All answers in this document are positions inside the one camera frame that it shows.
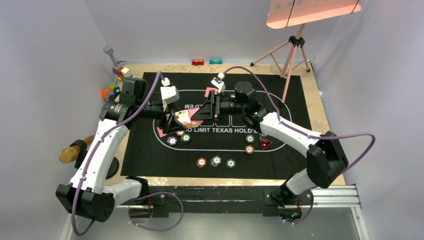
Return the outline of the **red backed playing card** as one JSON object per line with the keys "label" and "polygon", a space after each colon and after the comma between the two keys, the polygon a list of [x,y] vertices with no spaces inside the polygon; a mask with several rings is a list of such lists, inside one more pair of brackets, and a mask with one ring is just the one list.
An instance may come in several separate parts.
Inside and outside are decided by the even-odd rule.
{"label": "red backed playing card", "polygon": [[156,130],[157,130],[157,134],[159,138],[163,138],[168,135],[167,133],[164,133],[163,130],[160,129],[159,127],[157,127]]}

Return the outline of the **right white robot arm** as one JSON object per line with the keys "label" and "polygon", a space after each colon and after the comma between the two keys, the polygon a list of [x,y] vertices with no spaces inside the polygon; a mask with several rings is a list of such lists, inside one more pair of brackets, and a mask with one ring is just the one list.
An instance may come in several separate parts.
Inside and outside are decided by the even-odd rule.
{"label": "right white robot arm", "polygon": [[224,74],[220,73],[211,83],[218,91],[211,90],[201,106],[192,116],[192,121],[211,122],[219,120],[221,114],[240,114],[244,124],[265,135],[276,138],[297,150],[306,158],[306,168],[292,175],[280,187],[280,197],[288,204],[315,187],[328,188],[348,167],[346,154],[338,136],[333,132],[321,134],[302,128],[280,116],[279,111],[270,111],[259,103],[257,92],[249,81],[239,81],[234,87],[234,97],[227,97]]}

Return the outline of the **green poker chip stack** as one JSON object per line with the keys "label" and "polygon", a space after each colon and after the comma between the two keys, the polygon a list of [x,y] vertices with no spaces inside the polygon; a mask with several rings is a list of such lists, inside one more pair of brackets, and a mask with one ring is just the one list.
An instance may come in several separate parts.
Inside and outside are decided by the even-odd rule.
{"label": "green poker chip stack", "polygon": [[228,159],[227,161],[226,161],[226,167],[227,168],[234,168],[236,166],[236,161],[235,160],[233,160],[233,159]]}

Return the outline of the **pink music stand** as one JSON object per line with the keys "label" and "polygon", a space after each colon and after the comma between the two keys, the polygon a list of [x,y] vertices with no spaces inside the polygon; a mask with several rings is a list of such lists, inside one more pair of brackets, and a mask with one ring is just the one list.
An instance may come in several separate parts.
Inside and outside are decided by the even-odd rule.
{"label": "pink music stand", "polygon": [[[267,57],[273,59],[280,77],[286,80],[281,100],[282,103],[285,103],[293,70],[301,64],[305,64],[308,73],[312,70],[304,49],[303,32],[306,24],[357,13],[361,9],[360,0],[273,0],[270,4],[266,25],[271,29],[298,26],[297,33],[251,62],[250,66],[253,67]],[[284,66],[281,67],[274,53],[288,44],[291,44],[291,47]]]}

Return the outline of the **pink playing card box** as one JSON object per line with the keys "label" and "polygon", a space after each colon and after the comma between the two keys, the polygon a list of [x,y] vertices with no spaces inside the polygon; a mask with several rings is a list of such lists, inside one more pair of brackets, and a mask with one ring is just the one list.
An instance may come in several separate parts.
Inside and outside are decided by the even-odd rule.
{"label": "pink playing card box", "polygon": [[186,129],[197,128],[203,123],[203,120],[192,120],[198,110],[199,108],[189,108],[177,111],[175,113],[176,120],[183,124]]}

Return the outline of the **black poker table mat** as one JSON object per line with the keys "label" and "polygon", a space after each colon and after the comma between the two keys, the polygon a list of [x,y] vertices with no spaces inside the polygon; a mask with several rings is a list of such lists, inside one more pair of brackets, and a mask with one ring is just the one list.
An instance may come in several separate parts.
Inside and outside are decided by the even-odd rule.
{"label": "black poker table mat", "polygon": [[[291,77],[284,103],[281,97],[285,80],[278,75],[229,73],[224,78],[225,92],[233,94],[240,81],[252,84],[259,103],[267,109],[279,106],[283,118],[311,129],[300,76]],[[284,180],[307,166],[300,152],[272,136],[266,137],[272,144],[262,150],[259,134],[246,127],[240,115],[223,115],[217,123],[191,128],[187,131],[190,141],[178,140],[176,145],[169,145],[165,136],[159,138],[157,126],[157,120],[147,118],[139,118],[131,126],[128,141],[123,144],[124,154],[119,158],[123,176]],[[253,135],[255,141],[246,142],[247,135]],[[254,147],[253,154],[245,152],[247,145]],[[211,165],[214,156],[221,157],[219,166]],[[206,159],[205,167],[197,167],[199,158]],[[235,160],[235,167],[226,166],[229,159]]]}

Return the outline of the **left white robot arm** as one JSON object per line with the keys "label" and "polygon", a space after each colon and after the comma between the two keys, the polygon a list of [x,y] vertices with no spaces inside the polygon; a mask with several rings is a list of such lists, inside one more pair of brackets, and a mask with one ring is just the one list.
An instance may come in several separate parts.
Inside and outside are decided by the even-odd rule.
{"label": "left white robot arm", "polygon": [[173,131],[175,112],[168,105],[179,100],[179,93],[158,72],[152,84],[141,78],[124,78],[118,97],[103,105],[92,142],[79,139],[70,145],[81,149],[76,157],[77,172],[68,184],[57,187],[55,195],[74,222],[82,217],[103,223],[115,207],[128,201],[142,205],[151,197],[144,178],[128,176],[112,186],[105,186],[105,180],[121,142],[137,119],[160,120],[160,129]]}

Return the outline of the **red small block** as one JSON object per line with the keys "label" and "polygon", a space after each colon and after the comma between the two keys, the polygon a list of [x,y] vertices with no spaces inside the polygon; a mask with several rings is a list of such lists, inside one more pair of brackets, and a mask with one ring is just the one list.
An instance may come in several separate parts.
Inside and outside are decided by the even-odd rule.
{"label": "red small block", "polygon": [[193,66],[203,66],[205,64],[205,61],[202,58],[196,58],[191,60],[191,64]]}

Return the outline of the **red poker chip stack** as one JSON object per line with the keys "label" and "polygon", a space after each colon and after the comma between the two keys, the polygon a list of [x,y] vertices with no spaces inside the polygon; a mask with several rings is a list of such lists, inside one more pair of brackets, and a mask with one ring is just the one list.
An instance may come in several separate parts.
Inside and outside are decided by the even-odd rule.
{"label": "red poker chip stack", "polygon": [[203,157],[200,157],[196,161],[196,166],[198,168],[204,168],[207,165],[207,160]]}

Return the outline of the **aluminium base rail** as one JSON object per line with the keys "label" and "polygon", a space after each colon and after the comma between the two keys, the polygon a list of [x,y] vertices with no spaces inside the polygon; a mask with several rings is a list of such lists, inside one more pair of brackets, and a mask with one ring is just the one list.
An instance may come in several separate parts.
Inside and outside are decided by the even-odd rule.
{"label": "aluminium base rail", "polygon": [[354,185],[314,188],[283,202],[277,185],[146,186],[134,197],[83,192],[74,222],[106,227],[111,238],[195,240],[367,240]]}

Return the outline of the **colourful toy block train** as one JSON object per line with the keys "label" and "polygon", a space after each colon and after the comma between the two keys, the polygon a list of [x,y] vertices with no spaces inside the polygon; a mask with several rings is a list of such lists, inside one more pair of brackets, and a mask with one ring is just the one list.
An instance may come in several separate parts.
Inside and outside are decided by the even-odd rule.
{"label": "colourful toy block train", "polygon": [[122,82],[124,78],[129,78],[132,76],[130,69],[124,66],[113,67],[112,72],[116,75],[118,82]]}

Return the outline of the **gold microphone on stand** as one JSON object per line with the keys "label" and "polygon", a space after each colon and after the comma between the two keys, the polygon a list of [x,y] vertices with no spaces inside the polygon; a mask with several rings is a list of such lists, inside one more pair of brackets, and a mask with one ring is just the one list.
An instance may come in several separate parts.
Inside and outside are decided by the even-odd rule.
{"label": "gold microphone on stand", "polygon": [[[94,140],[94,135],[90,135],[84,139],[77,139],[69,147],[64,148],[58,159],[60,162],[68,164],[74,162],[74,167],[78,169],[83,163],[86,154],[88,153],[88,147]],[[110,179],[116,175],[119,170],[120,163],[116,157],[112,159],[112,163],[107,171],[106,179]]]}

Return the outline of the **teal small block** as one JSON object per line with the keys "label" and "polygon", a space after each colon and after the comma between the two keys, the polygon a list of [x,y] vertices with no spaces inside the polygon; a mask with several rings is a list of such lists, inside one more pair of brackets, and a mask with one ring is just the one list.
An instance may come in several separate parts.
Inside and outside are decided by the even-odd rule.
{"label": "teal small block", "polygon": [[222,59],[210,59],[209,64],[210,65],[221,65],[223,63]]}

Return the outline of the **red triangular button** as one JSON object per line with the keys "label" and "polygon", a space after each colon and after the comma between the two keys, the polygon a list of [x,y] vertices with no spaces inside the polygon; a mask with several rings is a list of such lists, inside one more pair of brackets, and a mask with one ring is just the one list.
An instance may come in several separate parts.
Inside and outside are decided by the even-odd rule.
{"label": "red triangular button", "polygon": [[272,142],[270,140],[263,138],[263,137],[260,137],[259,140],[260,140],[260,147],[261,147],[262,150],[265,150],[266,148],[268,148],[272,144]]}

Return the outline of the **blue poker chip stack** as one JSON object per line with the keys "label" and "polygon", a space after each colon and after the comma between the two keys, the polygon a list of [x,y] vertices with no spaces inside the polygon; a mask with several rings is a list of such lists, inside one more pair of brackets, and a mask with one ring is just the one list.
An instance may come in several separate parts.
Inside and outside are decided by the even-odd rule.
{"label": "blue poker chip stack", "polygon": [[221,163],[222,163],[222,158],[220,156],[214,156],[210,161],[210,164],[213,167],[218,167]]}

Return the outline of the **red backed card top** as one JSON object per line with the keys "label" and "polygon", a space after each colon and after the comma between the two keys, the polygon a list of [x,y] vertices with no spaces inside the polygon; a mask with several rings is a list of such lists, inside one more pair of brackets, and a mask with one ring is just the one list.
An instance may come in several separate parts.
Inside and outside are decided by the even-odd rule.
{"label": "red backed card top", "polygon": [[207,87],[206,90],[205,90],[204,97],[207,98],[210,95],[210,92],[211,91],[217,92],[218,89],[217,88],[213,88],[213,87]]}

